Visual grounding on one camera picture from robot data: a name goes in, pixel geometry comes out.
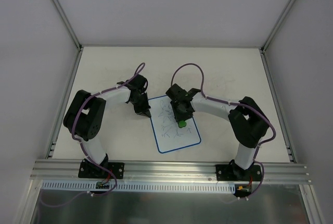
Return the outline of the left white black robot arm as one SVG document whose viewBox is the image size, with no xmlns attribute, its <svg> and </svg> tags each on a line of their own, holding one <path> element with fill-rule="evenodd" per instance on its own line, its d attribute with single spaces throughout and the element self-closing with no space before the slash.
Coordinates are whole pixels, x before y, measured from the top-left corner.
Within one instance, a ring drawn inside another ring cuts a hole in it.
<svg viewBox="0 0 333 224">
<path fill-rule="evenodd" d="M 131 103 L 136 114 L 150 118 L 147 88 L 148 80 L 138 74 L 96 94 L 85 90 L 76 93 L 65 114 L 63 125 L 80 144 L 94 176 L 102 178 L 108 173 L 108 155 L 97 138 L 105 109 Z"/>
</svg>

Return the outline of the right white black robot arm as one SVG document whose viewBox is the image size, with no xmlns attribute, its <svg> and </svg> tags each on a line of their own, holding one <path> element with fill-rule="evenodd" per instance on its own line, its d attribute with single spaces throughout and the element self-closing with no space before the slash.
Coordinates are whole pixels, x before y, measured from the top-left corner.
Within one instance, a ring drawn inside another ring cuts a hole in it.
<svg viewBox="0 0 333 224">
<path fill-rule="evenodd" d="M 195 112 L 207 113 L 227 120 L 239 142 L 236 157 L 230 162 L 228 172 L 237 180 L 245 180 L 251 175 L 251 167 L 260 140 L 266 135 L 270 122 L 250 97 L 238 102 L 212 98 L 200 89 L 186 91 L 173 84 L 166 95 L 171 100 L 175 121 L 180 128 Z"/>
</svg>

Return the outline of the green whiteboard eraser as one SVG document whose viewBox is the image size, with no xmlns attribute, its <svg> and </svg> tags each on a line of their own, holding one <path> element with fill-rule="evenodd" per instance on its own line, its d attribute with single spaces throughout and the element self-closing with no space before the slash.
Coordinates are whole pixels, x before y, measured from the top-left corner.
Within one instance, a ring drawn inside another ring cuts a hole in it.
<svg viewBox="0 0 333 224">
<path fill-rule="evenodd" d="M 179 128 L 184 128 L 184 127 L 187 126 L 187 123 L 186 123 L 185 120 L 181 120 L 181 121 L 179 121 L 177 124 L 178 124 L 178 127 L 179 127 Z"/>
</svg>

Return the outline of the blue framed small whiteboard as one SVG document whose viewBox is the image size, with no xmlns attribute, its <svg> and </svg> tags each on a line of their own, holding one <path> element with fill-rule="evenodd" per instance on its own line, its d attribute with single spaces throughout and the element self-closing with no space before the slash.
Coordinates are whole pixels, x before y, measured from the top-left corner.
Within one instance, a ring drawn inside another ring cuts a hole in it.
<svg viewBox="0 0 333 224">
<path fill-rule="evenodd" d="M 159 96 L 148 100 L 151 107 L 151 126 L 158 152 L 169 152 L 192 147 L 201 143 L 201 136 L 194 118 L 185 121 L 182 128 L 175 120 L 171 100 Z"/>
</svg>

